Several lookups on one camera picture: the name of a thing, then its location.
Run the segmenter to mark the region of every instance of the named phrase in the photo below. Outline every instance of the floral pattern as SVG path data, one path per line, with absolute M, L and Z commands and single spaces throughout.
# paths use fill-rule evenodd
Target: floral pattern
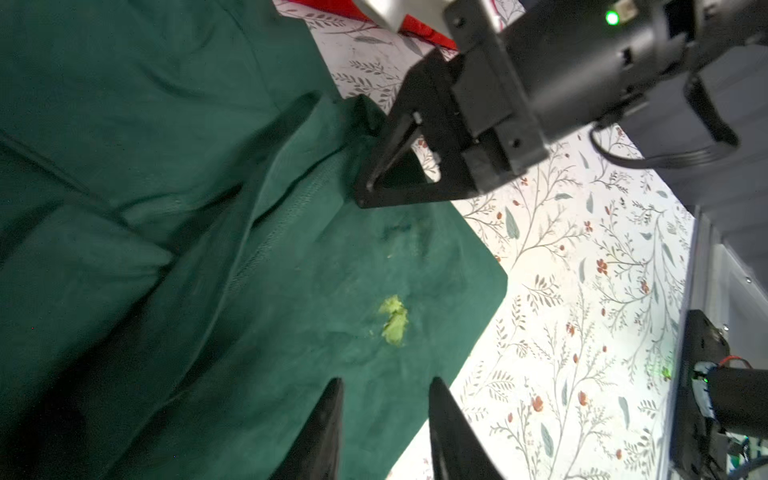
M 496 3 L 505 24 L 523 12 L 515 0 Z M 369 22 L 276 5 L 307 23 L 342 95 L 368 95 L 385 110 L 432 48 Z M 600 139 L 640 156 L 618 126 Z M 414 150 L 436 178 L 425 142 Z M 693 218 L 653 171 L 597 155 L 586 130 L 550 150 L 511 184 L 454 202 L 509 281 L 451 391 L 505 478 L 651 478 Z M 431 477 L 424 426 L 388 478 Z

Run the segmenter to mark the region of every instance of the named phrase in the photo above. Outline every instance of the wire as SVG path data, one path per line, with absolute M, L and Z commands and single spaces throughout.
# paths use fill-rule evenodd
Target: wire
M 624 168 L 645 169 L 645 168 L 688 168 L 700 165 L 712 164 L 720 161 L 732 154 L 739 148 L 740 142 L 736 132 L 720 118 L 707 90 L 704 88 L 698 73 L 693 73 L 688 77 L 683 88 L 686 101 L 694 110 L 694 113 L 707 128 L 710 136 L 715 143 L 699 150 L 681 152 L 678 154 L 657 155 L 641 160 L 619 157 L 605 150 L 597 139 L 597 132 L 603 130 L 607 125 L 601 121 L 597 122 L 589 132 L 589 140 L 592 147 L 606 160 L 612 164 Z
M 768 464 L 768 456 L 753 458 L 728 474 L 728 480 L 739 480 L 740 478 L 744 478 L 751 471 L 757 470 L 765 464 Z
M 725 357 L 724 359 L 722 359 L 720 361 L 720 363 L 717 364 L 717 368 L 719 368 L 719 369 L 723 368 L 731 360 L 741 360 L 742 362 L 744 362 L 744 365 L 746 365 L 748 368 L 750 368 L 750 369 L 752 368 L 752 365 L 750 365 L 749 362 L 747 362 L 745 359 L 741 358 L 740 356 L 736 356 L 736 355 L 729 355 L 729 356 Z
M 611 152 L 605 150 L 600 141 L 596 138 L 596 133 L 601 130 L 597 127 L 593 127 L 589 132 L 589 140 L 592 142 L 592 147 L 606 160 L 610 161 L 617 167 L 631 168 L 634 170 L 644 170 L 647 168 L 688 168 L 695 167 L 697 165 L 712 164 L 727 155 L 733 153 L 736 148 L 731 147 L 728 144 L 715 144 L 708 148 L 702 148 L 700 150 L 688 151 L 679 154 L 658 155 L 656 157 L 649 157 L 644 159 L 635 159 L 629 157 L 619 157 Z

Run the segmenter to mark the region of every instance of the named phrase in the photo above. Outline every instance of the green towel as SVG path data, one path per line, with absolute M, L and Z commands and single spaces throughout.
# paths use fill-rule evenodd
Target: green towel
M 383 477 L 505 276 L 449 204 L 355 206 L 381 111 L 263 0 L 0 31 L 0 477 L 267 478 L 334 376 L 341 477 Z

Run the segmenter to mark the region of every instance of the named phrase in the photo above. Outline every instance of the leaf print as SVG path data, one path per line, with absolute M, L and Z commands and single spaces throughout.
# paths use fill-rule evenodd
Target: leaf print
M 419 57 L 423 57 L 424 54 L 422 53 L 421 48 L 416 44 L 415 41 L 413 41 L 413 38 L 410 38 L 405 35 L 401 35 L 400 37 L 402 39 L 402 43 L 405 44 L 406 47 L 413 53 L 417 54 Z
M 512 216 L 512 212 L 507 207 L 504 208 L 504 211 L 507 214 L 507 235 L 517 240 L 520 238 L 520 229 L 517 222 L 515 222 L 515 217 Z
M 387 45 L 391 45 L 388 41 L 379 40 L 376 37 L 366 37 L 365 35 L 362 37 L 355 37 L 355 41 L 361 41 L 362 43 L 370 44 L 386 43 Z
M 627 429 L 629 429 L 629 405 L 627 404 L 627 399 L 623 396 L 619 397 L 619 406 L 621 407 L 621 411 L 624 412 L 624 424 L 627 426 Z
M 554 443 L 552 442 L 552 437 L 549 435 L 547 427 L 543 423 L 541 424 L 541 440 L 544 442 L 544 453 L 547 454 L 547 457 L 552 458 L 552 455 L 554 454 Z
M 661 249 L 664 251 L 664 254 L 667 255 L 667 258 L 670 259 L 670 262 L 674 265 L 674 258 L 672 258 L 672 252 L 670 252 L 670 248 L 667 246 L 666 243 L 661 244 Z

